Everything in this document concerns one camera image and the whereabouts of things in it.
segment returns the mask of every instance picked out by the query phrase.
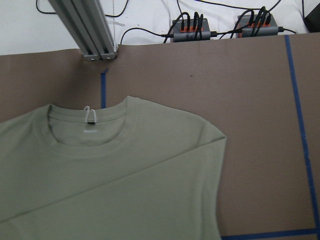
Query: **sage green t-shirt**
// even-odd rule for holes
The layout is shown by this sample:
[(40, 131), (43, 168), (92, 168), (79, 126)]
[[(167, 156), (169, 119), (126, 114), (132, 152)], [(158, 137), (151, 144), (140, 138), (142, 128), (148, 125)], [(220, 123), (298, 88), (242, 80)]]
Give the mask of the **sage green t-shirt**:
[(215, 126), (132, 96), (85, 116), (48, 104), (0, 123), (0, 240), (221, 239)]

